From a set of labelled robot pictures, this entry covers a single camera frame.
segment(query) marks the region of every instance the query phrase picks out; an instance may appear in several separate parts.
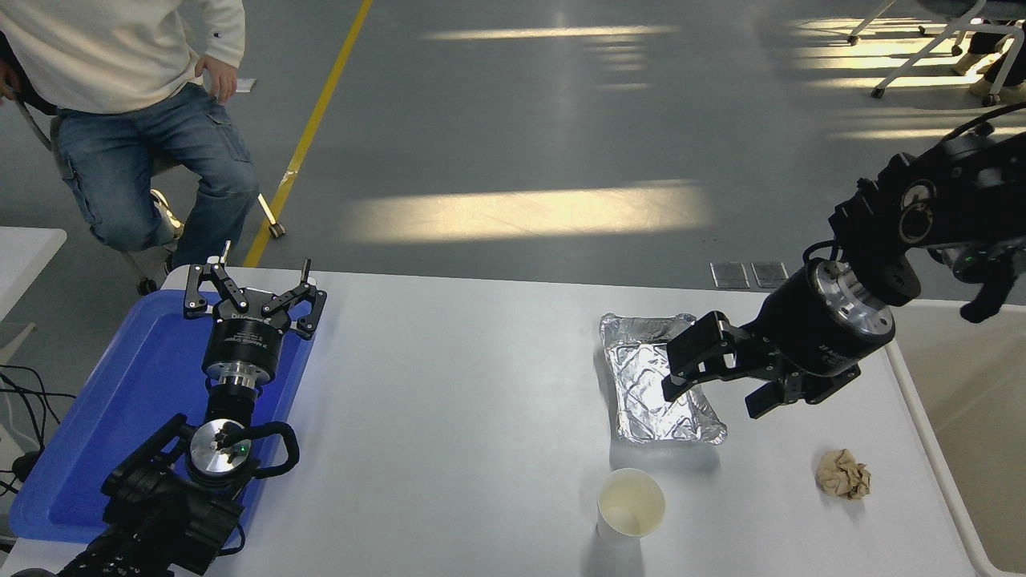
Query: gray floor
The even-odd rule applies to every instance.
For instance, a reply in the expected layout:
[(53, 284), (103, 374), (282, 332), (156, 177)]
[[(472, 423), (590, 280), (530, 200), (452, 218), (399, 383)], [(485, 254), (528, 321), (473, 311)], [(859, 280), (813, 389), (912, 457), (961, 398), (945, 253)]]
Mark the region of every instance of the gray floor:
[[(858, 178), (979, 113), (950, 56), (869, 98), (929, 16), (899, 3), (849, 46), (875, 3), (377, 0), (260, 266), (687, 288), (711, 261), (795, 270)], [(358, 7), (247, 5), (259, 82), (229, 108), (269, 199)], [(0, 224), (68, 231), (5, 320), (39, 325), (15, 361), (75, 392), (137, 297), (12, 106), (0, 134)], [(157, 186), (187, 209), (194, 180)], [(923, 297), (975, 294), (913, 264)]]

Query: white chair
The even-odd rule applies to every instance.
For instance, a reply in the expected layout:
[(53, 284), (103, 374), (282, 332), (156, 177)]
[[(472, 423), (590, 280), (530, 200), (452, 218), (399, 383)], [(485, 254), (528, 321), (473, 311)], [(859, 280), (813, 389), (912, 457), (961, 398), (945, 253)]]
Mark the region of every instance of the white chair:
[(1022, 47), (1023, 31), (1018, 26), (973, 24), (973, 20), (986, 18), (1005, 22), (1021, 20), (1026, 17), (1026, 3), (999, 0), (991, 0), (989, 2), (987, 0), (975, 0), (975, 2), (972, 0), (919, 0), (919, 4), (932, 12), (950, 17), (951, 21), (937, 37), (905, 61), (905, 64), (881, 80), (870, 94), (874, 99), (882, 98), (883, 90), (889, 84), (912, 70), (915, 63), (933, 51), (941, 42), (955, 36), (959, 32), (990, 32), (1012, 37), (1012, 44), (1005, 54), (1004, 64), (1001, 65), (1000, 70), (997, 72), (997, 77), (990, 87), (990, 93), (983, 99), (983, 106), (994, 106), (997, 104), (997, 92), (1000, 91), (1001, 86), (1004, 84), (1004, 79), (1008, 78), (1009, 71), (1012, 70), (1012, 63), (1015, 62), (1016, 56), (1019, 54), (1019, 49)]
[[(852, 32), (847, 35), (847, 43), (851, 44), (852, 46), (855, 46), (856, 44), (858, 44), (859, 43), (859, 34), (863, 30), (865, 30), (866, 27), (869, 26), (870, 23), (872, 23), (874, 20), (880, 17), (880, 14), (882, 14), (885, 11), (887, 11), (887, 9), (894, 3), (895, 3), (895, 0), (883, 0), (882, 4), (880, 4), (879, 6), (873, 8), (873, 11), (872, 11), (871, 14), (869, 14), (868, 16), (866, 16), (866, 18), (864, 21), (862, 21), (861, 23), (859, 23), (859, 26), (857, 26), (854, 29), (852, 29)], [(922, 36), (930, 36), (930, 34), (926, 32), (926, 28), (923, 27), (923, 26), (919, 27), (919, 34), (921, 34)], [(954, 43), (954, 45), (951, 46), (951, 54), (952, 55), (955, 55), (955, 56), (961, 55), (961, 53), (962, 53), (961, 42), (964, 39), (965, 39), (965, 31), (961, 30), (961, 31), (958, 32), (958, 36), (955, 37), (955, 43)]]

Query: blue jeans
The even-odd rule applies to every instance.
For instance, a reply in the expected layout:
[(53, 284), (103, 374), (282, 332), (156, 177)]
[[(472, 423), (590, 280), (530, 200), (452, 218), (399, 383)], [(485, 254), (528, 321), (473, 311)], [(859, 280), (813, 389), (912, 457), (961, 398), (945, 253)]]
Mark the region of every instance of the blue jeans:
[(238, 244), (256, 176), (228, 112), (201, 86), (125, 114), (57, 114), (64, 180), (101, 242), (143, 251), (170, 240), (150, 198), (153, 156), (165, 152), (200, 177), (171, 265), (205, 263), (226, 240)]

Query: chair wheel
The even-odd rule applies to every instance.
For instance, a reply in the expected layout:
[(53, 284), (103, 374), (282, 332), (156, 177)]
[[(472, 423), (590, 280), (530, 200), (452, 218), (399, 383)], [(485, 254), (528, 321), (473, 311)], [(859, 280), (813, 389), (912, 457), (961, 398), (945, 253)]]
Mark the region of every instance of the chair wheel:
[(143, 278), (135, 285), (135, 292), (139, 293), (140, 297), (145, 297), (150, 293), (157, 292), (157, 282), (152, 278)]

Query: white table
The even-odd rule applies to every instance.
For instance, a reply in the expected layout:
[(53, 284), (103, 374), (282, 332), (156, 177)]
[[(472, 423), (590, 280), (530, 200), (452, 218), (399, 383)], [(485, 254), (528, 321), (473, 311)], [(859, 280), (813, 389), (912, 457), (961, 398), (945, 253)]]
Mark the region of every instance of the white table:
[(0, 320), (67, 238), (60, 229), (0, 227)]
[[(275, 292), (298, 280), (230, 272)], [(610, 443), (603, 313), (718, 309), (741, 324), (764, 295), (314, 276), (329, 301), (288, 418), (302, 461), (267, 482), (246, 549), (207, 575), (975, 574), (882, 352), (823, 405), (757, 421), (744, 396), (759, 383), (705, 385), (729, 427), (720, 447)], [(873, 474), (864, 501), (816, 487), (820, 456), (841, 448)], [(595, 497), (628, 466), (668, 508), (616, 550), (595, 532)], [(22, 540), (0, 574), (55, 572), (81, 549)]]

